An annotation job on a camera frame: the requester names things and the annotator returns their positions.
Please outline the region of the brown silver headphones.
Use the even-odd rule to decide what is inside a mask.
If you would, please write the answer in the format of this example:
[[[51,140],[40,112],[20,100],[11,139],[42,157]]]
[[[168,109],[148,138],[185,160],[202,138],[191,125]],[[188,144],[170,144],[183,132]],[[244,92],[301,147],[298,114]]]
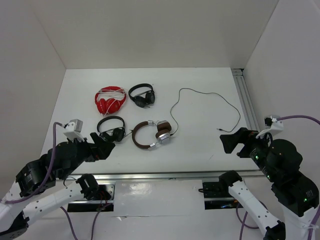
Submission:
[[[155,134],[156,142],[151,143],[151,144],[140,144],[136,140],[136,134],[137,134],[138,130],[140,130],[141,128],[147,127],[147,126],[156,126],[156,128],[157,128],[157,133]],[[172,126],[166,120],[143,121],[134,127],[134,129],[132,130],[132,133],[131,133],[131,139],[132,139],[133,143],[135,144],[135,146],[138,147],[139,149],[150,150],[153,147],[155,147],[157,144],[162,145],[162,144],[165,144],[166,142],[170,141],[171,136],[172,136],[171,130],[172,130]]]

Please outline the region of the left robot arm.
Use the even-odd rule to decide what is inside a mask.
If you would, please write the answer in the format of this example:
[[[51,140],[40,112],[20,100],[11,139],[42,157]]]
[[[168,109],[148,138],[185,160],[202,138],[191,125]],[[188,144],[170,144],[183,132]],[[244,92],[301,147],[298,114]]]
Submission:
[[[70,186],[39,199],[46,190],[55,187],[56,180],[65,181],[84,162],[106,160],[115,144],[104,141],[92,132],[87,140],[67,140],[55,144],[39,159],[27,163],[16,175],[15,182],[0,202],[0,238],[13,240],[35,221],[70,202],[92,200],[100,192],[97,180],[85,173]]]

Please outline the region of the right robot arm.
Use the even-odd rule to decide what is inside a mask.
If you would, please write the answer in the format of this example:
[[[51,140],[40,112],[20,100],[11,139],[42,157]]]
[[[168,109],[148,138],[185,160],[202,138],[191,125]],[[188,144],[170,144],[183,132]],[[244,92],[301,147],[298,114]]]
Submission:
[[[232,153],[238,144],[243,145],[237,156],[252,159],[271,182],[284,221],[262,205],[234,170],[219,176],[220,194],[231,195],[242,205],[265,240],[314,240],[320,217],[320,193],[316,184],[300,172],[303,157],[295,145],[285,139],[268,141],[245,127],[219,138],[226,154]]]

